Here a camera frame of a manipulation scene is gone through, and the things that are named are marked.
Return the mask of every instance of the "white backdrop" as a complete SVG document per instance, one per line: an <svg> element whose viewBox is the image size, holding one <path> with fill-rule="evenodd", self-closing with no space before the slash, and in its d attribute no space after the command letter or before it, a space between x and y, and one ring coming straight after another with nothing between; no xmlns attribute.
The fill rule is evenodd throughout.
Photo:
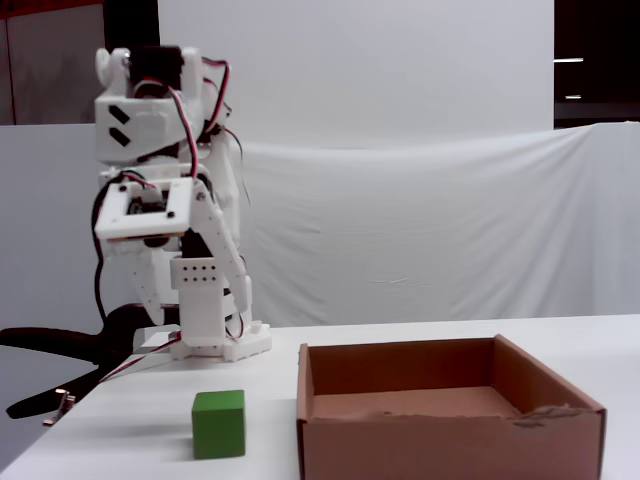
<svg viewBox="0 0 640 480"><path fill-rule="evenodd" d="M228 59L246 141L363 147L553 128L553 0L160 0Z"/></svg>
<svg viewBox="0 0 640 480"><path fill-rule="evenodd" d="M0 128L0 328L97 332L90 125ZM640 311L640 125L396 150L247 144L243 253L275 326ZM108 310L132 298L108 265ZM93 368L0 347L0 408ZM42 433L0 414L0 469Z"/></svg>

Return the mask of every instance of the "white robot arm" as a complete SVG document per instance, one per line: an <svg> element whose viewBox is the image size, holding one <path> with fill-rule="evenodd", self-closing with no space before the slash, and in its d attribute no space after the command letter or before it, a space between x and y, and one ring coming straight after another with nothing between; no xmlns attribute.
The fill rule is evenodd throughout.
<svg viewBox="0 0 640 480"><path fill-rule="evenodd" d="M171 260L178 356L237 360L268 350L269 329L252 321L251 280L238 252L238 186L224 129L227 63L193 48L155 47L100 50L96 66L106 88L96 99L97 153L110 167L102 174L98 242L123 260L156 325L164 314L151 251L180 251ZM209 75L220 66L218 90ZM226 328L234 318L239 338Z"/></svg>

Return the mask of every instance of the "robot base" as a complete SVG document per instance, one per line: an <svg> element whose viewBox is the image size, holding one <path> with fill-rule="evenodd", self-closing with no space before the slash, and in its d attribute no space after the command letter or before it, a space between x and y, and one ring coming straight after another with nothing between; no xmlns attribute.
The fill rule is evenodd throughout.
<svg viewBox="0 0 640 480"><path fill-rule="evenodd" d="M226 338L222 345L215 347L190 347L178 342L170 347L174 360L187 357L221 357L225 362L237 362L243 358L271 350L271 329L262 322L253 322L238 339Z"/></svg>

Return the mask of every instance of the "cardboard box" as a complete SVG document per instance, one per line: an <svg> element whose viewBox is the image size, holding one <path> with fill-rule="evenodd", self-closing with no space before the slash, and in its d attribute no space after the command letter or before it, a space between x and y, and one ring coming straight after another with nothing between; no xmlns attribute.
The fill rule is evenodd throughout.
<svg viewBox="0 0 640 480"><path fill-rule="evenodd" d="M305 480L596 480L605 417L502 336L300 350Z"/></svg>

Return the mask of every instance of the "wire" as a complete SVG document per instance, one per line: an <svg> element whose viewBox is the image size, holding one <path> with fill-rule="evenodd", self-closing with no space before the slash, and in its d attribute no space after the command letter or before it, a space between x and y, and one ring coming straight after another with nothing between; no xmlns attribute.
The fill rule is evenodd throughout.
<svg viewBox="0 0 640 480"><path fill-rule="evenodd" d="M233 139L238 144L238 148L240 149L240 165L242 167L242 188L244 190L244 194L247 196L247 202L249 202L249 206L251 207L251 197L249 196L249 190L247 190L247 184L244 183L244 150L242 149L242 143L240 143L240 139L238 136L229 130L227 127L224 127L224 131L233 137Z"/></svg>
<svg viewBox="0 0 640 480"><path fill-rule="evenodd" d="M226 60L211 60L207 57L202 57L202 63L209 67L224 67L222 83L220 84L220 90L218 91L218 100L216 100L216 106L213 109L213 116L211 117L211 121L205 128L205 132L209 133L211 130L213 130L213 127L215 127L216 120L218 119L218 114L220 113L220 108L224 104L224 97L227 93L227 85L229 83L229 73L231 72L231 67L229 66L229 62L227 62Z"/></svg>
<svg viewBox="0 0 640 480"><path fill-rule="evenodd" d="M238 312L238 316L240 317L240 334L237 337L231 335L228 327L224 327L225 331L227 332L227 337L229 337L231 340L239 340L240 338L242 338L242 335L244 335L244 319L242 318L242 314L240 312Z"/></svg>
<svg viewBox="0 0 640 480"><path fill-rule="evenodd" d="M102 294L100 288L100 283L102 280L102 270L104 268L104 255L102 253L102 245L100 244L100 240L96 236L96 223L98 222L98 216L100 215L102 203L107 196L109 187L112 183L121 182L125 177L140 183L141 185L143 185L143 187L145 185L155 187L155 185L147 182L144 176L136 172L135 170L121 170L115 177L109 179L104 184L104 186L98 192L98 195L96 195L95 200L93 201L93 208L91 210L91 235L93 237L93 246L96 250L96 255L98 256L98 264L96 265L96 271L93 276L93 294L96 300L96 306L98 307L98 312L100 313L100 318L102 319L102 323L106 323L107 321L107 313L105 312L104 305L102 304Z"/></svg>
<svg viewBox="0 0 640 480"><path fill-rule="evenodd" d="M191 172L190 175L193 178L196 178L198 173L198 147L196 146L196 141L193 138L193 132L191 131L191 126L189 125L189 121L187 120L187 116L184 113L184 105L182 104L182 100L180 100L180 96L178 93L167 86L169 89L169 94L173 98L173 101L176 104L176 108L178 109L178 116L180 117L180 121L182 122L182 126L184 127L184 131L187 134L187 143L189 144L189 151L191 152Z"/></svg>
<svg viewBox="0 0 640 480"><path fill-rule="evenodd" d="M100 380L98 383L102 383L102 382L106 382L107 380L109 380L111 377L119 374L120 372L126 370L129 367L134 366L136 363L141 362L142 360L144 360L145 358L147 358L148 355L152 354L152 353L156 353L159 352L160 350L164 350L165 348L173 345L174 343L177 343L181 340L180 334L178 333L178 338L175 338L173 340L168 341L167 343L165 343L164 345L160 345L159 347L154 348L153 350L151 350L149 353L143 355L142 357L138 357L134 360L131 360L130 362L125 363L124 365L122 365L121 367L116 368L113 372L105 375L102 380Z"/></svg>
<svg viewBox="0 0 640 480"><path fill-rule="evenodd" d="M124 173L122 176L126 177L126 178L128 178L130 180L133 180L134 182L138 182L140 185L142 185L142 188L145 188L145 187L155 188L155 185L153 183L149 183L146 180L143 180L143 179L141 179L141 178L139 178L139 177L137 177L135 175L132 175L130 173Z"/></svg>
<svg viewBox="0 0 640 480"><path fill-rule="evenodd" d="M102 208L104 198L107 196L107 191L112 183L118 183L122 180L124 174L119 172L117 176L111 178L104 184L104 186L98 192L95 200L93 201L93 209L91 211L91 235L93 236L93 246L96 249L96 255L98 256L98 264L96 265L96 271L93 277L93 294L96 299L96 305L98 312L100 312L100 318L103 323L107 321L107 314L104 311L104 305L102 304L102 296L100 294L100 280L102 278L102 269L104 268L104 255L102 254L102 246L100 240L96 236L96 223L98 222L98 215Z"/></svg>

